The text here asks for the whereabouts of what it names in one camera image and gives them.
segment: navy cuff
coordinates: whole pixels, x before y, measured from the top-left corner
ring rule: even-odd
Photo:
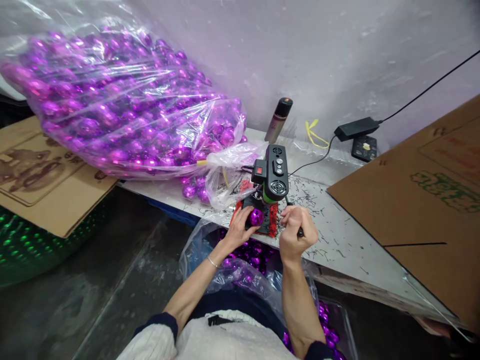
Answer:
[[[314,341],[310,344],[305,360],[333,359],[334,352],[323,342]]]
[[[132,338],[137,336],[137,334],[141,332],[143,329],[153,324],[160,324],[160,325],[165,325],[169,327],[171,330],[171,333],[173,334],[173,341],[174,342],[177,341],[179,326],[177,325],[177,320],[168,312],[162,312],[161,314],[153,315],[150,319],[148,319],[145,325],[142,325],[136,328]]]

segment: red pad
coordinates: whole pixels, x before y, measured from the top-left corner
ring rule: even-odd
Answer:
[[[254,185],[249,180],[243,180],[240,184],[240,192],[245,191],[246,189],[253,188]],[[236,203],[235,211],[233,215],[237,213],[237,211],[242,207],[242,202],[239,201]],[[277,235],[277,215],[279,213],[279,205],[275,203],[270,206],[270,228],[268,229],[268,234],[257,232],[256,234],[260,235],[267,235],[271,238],[274,238]]]

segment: white sweater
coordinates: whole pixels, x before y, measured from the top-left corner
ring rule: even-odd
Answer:
[[[235,322],[209,326],[208,318],[212,315]],[[157,316],[158,319],[154,320],[157,323],[149,321],[151,324],[147,323],[117,360],[296,359],[272,330],[240,311],[216,311],[189,321],[176,344],[175,319],[167,313]],[[309,351],[305,360],[330,358],[331,352],[326,345],[317,345],[321,348],[320,353]]]

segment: bracelet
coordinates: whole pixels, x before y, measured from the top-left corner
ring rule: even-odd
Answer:
[[[218,266],[216,263],[214,263],[214,262],[212,261],[212,259],[210,258],[210,255],[208,255],[206,258],[208,259],[208,261],[210,262],[210,264],[212,264],[212,265],[213,265],[214,267],[216,267],[217,269],[220,269],[220,266]]]

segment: black cable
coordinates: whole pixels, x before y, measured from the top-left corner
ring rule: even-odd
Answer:
[[[250,165],[244,165],[244,166],[240,167],[240,169],[242,169],[244,172],[249,173],[249,174],[251,174],[252,172],[251,172],[251,171],[248,171],[248,170],[245,170],[244,168],[249,169],[249,170],[253,170],[253,169],[254,169],[254,167],[253,167],[253,166],[250,166]]]
[[[314,161],[314,162],[309,162],[308,164],[305,164],[305,165],[302,165],[300,166],[297,170],[295,170],[294,172],[291,172],[288,174],[289,177],[291,177],[293,174],[295,174],[298,170],[300,170],[301,168],[303,167],[306,167],[307,165],[312,165],[312,164],[316,164],[316,163],[319,163],[321,162],[323,159],[325,159],[328,155],[329,155],[329,152],[330,152],[330,149],[332,148],[332,141],[337,137],[337,135],[334,135],[331,140],[330,140],[330,145],[328,146],[328,150],[326,151],[326,154],[323,155],[320,160],[317,160],[317,161]]]
[[[455,70],[457,70],[459,67],[461,67],[462,65],[464,65],[465,63],[469,62],[471,59],[473,59],[474,57],[476,57],[478,54],[480,54],[480,50],[478,50],[476,53],[474,53],[472,56],[468,57],[466,60],[462,61],[461,63],[459,63],[457,66],[455,66],[452,70],[450,70],[449,72],[447,72],[445,75],[443,75],[441,78],[439,78],[437,81],[435,81],[432,85],[430,85],[429,87],[427,87],[425,90],[423,90],[419,95],[417,95],[416,97],[413,98],[413,100],[411,100],[410,102],[408,102],[405,106],[403,106],[400,110],[394,112],[392,115],[390,115],[389,117],[383,119],[383,120],[380,120],[378,123],[381,124],[381,123],[384,123],[386,122],[388,119],[390,118],[393,118],[395,115],[397,115],[399,112],[401,112],[403,109],[405,109],[408,105],[410,105],[411,103],[413,103],[415,100],[417,100],[419,97],[421,97],[423,94],[425,94],[428,90],[430,90],[431,88],[433,88],[435,85],[437,85],[439,82],[441,82],[443,79],[445,79],[448,75],[450,75],[451,73],[453,73]]]

